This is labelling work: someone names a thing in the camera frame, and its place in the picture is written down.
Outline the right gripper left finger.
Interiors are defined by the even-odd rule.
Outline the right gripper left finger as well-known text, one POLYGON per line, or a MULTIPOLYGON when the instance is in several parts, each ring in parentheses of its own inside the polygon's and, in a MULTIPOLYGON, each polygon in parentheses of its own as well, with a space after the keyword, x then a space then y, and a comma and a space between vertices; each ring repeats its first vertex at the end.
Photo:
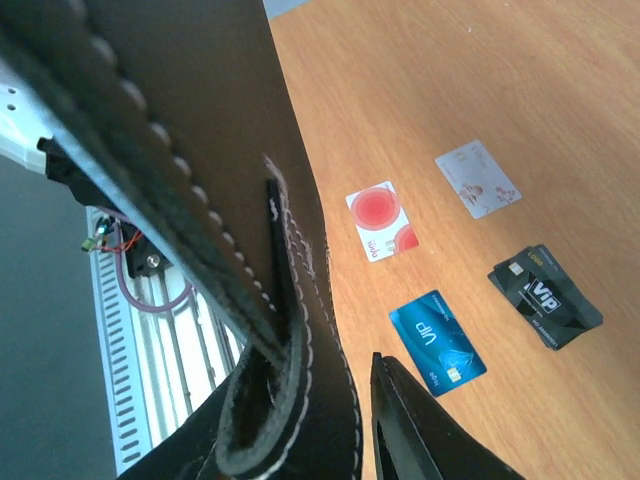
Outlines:
POLYGON ((228 387, 219 385, 182 426, 117 479, 229 479, 215 459, 228 387))

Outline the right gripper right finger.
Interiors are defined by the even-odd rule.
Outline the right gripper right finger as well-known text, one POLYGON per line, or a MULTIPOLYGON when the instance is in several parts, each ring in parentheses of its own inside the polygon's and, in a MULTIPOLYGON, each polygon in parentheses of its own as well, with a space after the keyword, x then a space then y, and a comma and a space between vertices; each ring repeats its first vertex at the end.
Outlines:
POLYGON ((462 428, 393 356, 373 354, 372 433, 379 479, 520 479, 462 428))

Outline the blue credit card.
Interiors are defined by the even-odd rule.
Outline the blue credit card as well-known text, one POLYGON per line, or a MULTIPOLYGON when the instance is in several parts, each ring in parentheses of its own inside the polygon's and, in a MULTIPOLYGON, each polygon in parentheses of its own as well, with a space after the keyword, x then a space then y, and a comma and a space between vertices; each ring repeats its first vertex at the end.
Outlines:
POLYGON ((431 395, 444 395, 487 372, 439 291, 393 310, 389 317, 431 395))

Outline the red white credit card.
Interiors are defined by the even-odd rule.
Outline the red white credit card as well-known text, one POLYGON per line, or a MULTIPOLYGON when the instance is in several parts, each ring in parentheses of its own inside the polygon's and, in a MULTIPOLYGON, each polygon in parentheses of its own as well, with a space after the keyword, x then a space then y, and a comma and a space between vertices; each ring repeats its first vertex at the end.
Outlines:
POLYGON ((389 258, 419 245, 390 181, 352 193, 345 201, 369 262, 389 258))

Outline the white floral credit card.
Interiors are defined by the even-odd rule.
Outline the white floral credit card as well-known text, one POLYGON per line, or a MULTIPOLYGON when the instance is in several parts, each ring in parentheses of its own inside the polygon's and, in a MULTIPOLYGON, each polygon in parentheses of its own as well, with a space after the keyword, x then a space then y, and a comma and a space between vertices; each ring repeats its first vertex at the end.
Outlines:
POLYGON ((479 140, 441 155, 435 163, 474 219, 480 219, 522 198, 479 140))

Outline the black VIP credit card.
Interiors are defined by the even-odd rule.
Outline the black VIP credit card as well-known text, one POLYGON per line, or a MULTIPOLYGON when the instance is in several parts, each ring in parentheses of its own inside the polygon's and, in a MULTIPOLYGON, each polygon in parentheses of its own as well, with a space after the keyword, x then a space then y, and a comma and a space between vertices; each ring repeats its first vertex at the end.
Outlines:
POLYGON ((504 261, 495 265, 487 277, 497 288, 502 289, 508 277, 508 262, 504 261))

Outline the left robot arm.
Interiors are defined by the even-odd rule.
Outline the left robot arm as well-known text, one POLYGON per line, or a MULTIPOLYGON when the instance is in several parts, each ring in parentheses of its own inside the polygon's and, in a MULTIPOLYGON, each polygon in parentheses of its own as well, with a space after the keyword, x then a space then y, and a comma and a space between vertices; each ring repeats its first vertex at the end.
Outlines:
POLYGON ((109 199, 42 122, 21 80, 4 62, 1 62, 1 158, 66 186, 81 205, 110 205, 109 199))

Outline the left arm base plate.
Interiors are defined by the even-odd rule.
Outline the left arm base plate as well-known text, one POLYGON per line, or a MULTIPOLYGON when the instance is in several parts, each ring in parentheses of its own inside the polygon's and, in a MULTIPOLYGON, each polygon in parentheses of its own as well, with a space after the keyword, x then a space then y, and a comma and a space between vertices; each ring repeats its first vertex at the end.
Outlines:
POLYGON ((131 279, 150 277, 172 266, 167 257, 134 225, 121 222, 126 269, 131 279))

